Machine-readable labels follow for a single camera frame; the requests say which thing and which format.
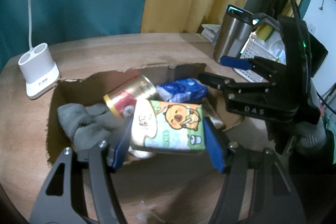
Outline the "stainless steel tumbler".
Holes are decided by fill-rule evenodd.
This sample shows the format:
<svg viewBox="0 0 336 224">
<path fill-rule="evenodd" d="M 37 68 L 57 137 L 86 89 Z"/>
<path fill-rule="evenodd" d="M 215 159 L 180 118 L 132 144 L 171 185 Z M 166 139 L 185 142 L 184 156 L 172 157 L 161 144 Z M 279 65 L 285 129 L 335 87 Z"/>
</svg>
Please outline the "stainless steel tumbler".
<svg viewBox="0 0 336 224">
<path fill-rule="evenodd" d="M 237 6 L 228 5 L 215 44 L 215 61 L 220 63 L 223 56 L 239 57 L 241 49 L 252 32 L 252 27 L 252 13 Z"/>
</svg>

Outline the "red gold yellow-lid can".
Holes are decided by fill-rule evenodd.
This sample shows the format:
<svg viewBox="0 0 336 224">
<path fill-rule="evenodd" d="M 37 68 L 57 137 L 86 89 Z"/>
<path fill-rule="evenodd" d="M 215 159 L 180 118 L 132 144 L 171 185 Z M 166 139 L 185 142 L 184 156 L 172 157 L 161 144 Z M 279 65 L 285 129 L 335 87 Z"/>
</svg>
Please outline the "red gold yellow-lid can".
<svg viewBox="0 0 336 224">
<path fill-rule="evenodd" d="M 151 100 L 157 96 L 153 83 L 144 75 L 139 75 L 124 83 L 103 99 L 112 114 L 119 120 L 124 120 L 134 114 L 138 100 Z"/>
</svg>

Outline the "white lamp gooseneck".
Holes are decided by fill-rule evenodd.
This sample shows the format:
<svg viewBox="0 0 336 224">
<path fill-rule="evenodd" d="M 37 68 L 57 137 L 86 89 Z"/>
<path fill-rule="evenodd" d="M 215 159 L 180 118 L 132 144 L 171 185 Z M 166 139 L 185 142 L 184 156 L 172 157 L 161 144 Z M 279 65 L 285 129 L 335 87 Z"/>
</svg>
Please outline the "white lamp gooseneck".
<svg viewBox="0 0 336 224">
<path fill-rule="evenodd" d="M 33 22 L 32 22 L 32 11 L 31 11 L 31 0 L 27 0 L 27 12 L 28 12 L 28 23 L 29 23 L 28 43 L 29 43 L 29 51 L 31 51 L 33 49 L 33 43 L 32 43 Z"/>
</svg>

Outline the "clear plastic bags pile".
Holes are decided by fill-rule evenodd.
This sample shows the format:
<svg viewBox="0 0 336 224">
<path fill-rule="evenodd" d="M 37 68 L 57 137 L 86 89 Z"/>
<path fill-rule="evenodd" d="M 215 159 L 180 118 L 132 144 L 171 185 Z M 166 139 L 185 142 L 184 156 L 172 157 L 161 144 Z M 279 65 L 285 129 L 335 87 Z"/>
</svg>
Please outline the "clear plastic bags pile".
<svg viewBox="0 0 336 224">
<path fill-rule="evenodd" d="M 276 57 L 276 60 L 282 64 L 286 64 L 285 45 L 282 41 L 280 34 L 276 31 L 272 31 L 269 37 L 266 39 L 264 48 Z"/>
</svg>

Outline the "cartoon tissue pack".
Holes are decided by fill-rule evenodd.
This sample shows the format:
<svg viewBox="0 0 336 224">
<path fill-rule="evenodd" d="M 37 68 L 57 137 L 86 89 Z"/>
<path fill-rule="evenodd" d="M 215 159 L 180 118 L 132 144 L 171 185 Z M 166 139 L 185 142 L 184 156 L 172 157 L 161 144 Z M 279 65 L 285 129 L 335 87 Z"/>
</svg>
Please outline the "cartoon tissue pack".
<svg viewBox="0 0 336 224">
<path fill-rule="evenodd" d="M 200 153 L 206 149 L 202 105 L 138 100 L 131 126 L 134 150 Z"/>
</svg>

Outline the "white small box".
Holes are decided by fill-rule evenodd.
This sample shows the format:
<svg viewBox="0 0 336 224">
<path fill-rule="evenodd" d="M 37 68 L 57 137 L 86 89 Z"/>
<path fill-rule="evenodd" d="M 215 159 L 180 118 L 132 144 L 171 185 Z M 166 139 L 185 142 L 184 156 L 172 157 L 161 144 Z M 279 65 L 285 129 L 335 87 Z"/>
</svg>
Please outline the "white small box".
<svg viewBox="0 0 336 224">
<path fill-rule="evenodd" d="M 220 30 L 219 24 L 202 24 L 201 35 L 211 42 L 213 46 L 217 43 L 218 32 Z"/>
</svg>

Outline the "grey knitted socks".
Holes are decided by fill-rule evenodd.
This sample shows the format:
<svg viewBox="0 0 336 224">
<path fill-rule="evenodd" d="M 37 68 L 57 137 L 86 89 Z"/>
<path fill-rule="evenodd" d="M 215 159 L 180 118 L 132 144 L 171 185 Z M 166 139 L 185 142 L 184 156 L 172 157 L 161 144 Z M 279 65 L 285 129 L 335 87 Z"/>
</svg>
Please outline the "grey knitted socks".
<svg viewBox="0 0 336 224">
<path fill-rule="evenodd" d="M 72 145 L 79 150 L 90 149 L 110 137 L 122 124 L 103 103 L 84 106 L 68 103 L 58 107 L 58 121 Z"/>
</svg>

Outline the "blue tissue pack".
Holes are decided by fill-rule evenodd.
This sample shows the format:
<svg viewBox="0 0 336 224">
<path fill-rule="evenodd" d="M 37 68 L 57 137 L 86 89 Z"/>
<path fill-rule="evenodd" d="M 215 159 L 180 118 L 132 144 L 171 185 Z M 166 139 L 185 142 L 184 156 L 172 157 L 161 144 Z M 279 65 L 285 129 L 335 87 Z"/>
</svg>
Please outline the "blue tissue pack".
<svg viewBox="0 0 336 224">
<path fill-rule="evenodd" d="M 156 86 L 161 99 L 173 103 L 192 103 L 207 97 L 206 85 L 194 78 L 176 80 Z"/>
</svg>

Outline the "clear plastic bag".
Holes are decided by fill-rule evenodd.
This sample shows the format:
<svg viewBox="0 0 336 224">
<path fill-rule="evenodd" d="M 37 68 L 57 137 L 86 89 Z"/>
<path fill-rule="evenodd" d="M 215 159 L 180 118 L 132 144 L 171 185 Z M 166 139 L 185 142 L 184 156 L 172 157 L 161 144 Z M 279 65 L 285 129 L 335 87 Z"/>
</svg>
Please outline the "clear plastic bag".
<svg viewBox="0 0 336 224">
<path fill-rule="evenodd" d="M 167 221 L 155 214 L 155 212 L 152 211 L 143 200 L 137 205 L 136 218 L 139 223 L 168 224 Z"/>
</svg>

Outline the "white desk lamp base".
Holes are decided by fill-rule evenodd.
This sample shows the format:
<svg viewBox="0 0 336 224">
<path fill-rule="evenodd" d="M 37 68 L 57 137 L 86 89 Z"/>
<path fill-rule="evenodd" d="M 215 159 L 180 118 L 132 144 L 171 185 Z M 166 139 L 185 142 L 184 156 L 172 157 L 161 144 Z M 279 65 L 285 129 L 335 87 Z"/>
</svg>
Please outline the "white desk lamp base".
<svg viewBox="0 0 336 224">
<path fill-rule="evenodd" d="M 47 43 L 41 43 L 21 55 L 18 65 L 26 83 L 26 94 L 35 100 L 49 91 L 60 78 Z"/>
</svg>

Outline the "white perforated basket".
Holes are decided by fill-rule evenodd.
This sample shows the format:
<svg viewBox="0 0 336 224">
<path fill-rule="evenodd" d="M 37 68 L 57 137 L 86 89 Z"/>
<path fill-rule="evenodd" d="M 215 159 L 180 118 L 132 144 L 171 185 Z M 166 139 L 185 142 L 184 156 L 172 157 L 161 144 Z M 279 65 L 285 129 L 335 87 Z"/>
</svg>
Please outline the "white perforated basket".
<svg viewBox="0 0 336 224">
<path fill-rule="evenodd" d="M 266 50 L 261 45 L 261 42 L 262 40 L 257 37 L 256 33 L 252 32 L 252 34 L 250 34 L 249 36 L 249 39 L 246 41 L 244 47 L 240 51 L 240 59 L 252 59 L 258 56 L 272 61 L 279 61 L 279 58 L 277 58 L 268 50 Z M 234 71 L 242 78 L 246 79 L 251 83 L 264 82 L 264 79 L 260 75 L 254 73 L 251 70 L 244 71 L 242 69 L 234 68 Z"/>
</svg>

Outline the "yellow sponge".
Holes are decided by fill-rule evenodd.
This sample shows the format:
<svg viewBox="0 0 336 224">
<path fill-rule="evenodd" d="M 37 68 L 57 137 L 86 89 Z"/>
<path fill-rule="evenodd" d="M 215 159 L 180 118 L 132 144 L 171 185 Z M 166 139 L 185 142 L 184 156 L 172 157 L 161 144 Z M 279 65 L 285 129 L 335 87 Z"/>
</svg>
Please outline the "yellow sponge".
<svg viewBox="0 0 336 224">
<path fill-rule="evenodd" d="M 274 28 L 271 25 L 264 23 L 261 26 L 258 26 L 256 35 L 259 39 L 266 41 L 273 31 Z"/>
</svg>

